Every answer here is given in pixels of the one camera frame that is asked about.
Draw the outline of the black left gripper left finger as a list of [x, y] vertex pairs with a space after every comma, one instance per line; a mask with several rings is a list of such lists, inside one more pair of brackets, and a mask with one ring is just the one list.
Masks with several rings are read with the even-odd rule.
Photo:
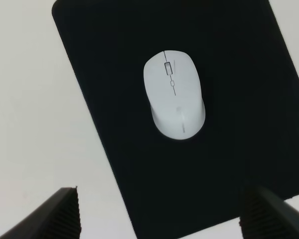
[[77, 188], [60, 188], [1, 239], [78, 239], [81, 234]]

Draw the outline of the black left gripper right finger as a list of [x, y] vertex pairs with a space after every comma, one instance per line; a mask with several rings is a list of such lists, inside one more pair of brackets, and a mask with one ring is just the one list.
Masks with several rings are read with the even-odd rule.
[[239, 221], [243, 238], [299, 239], [299, 210], [286, 202], [297, 195], [298, 188], [245, 186]]

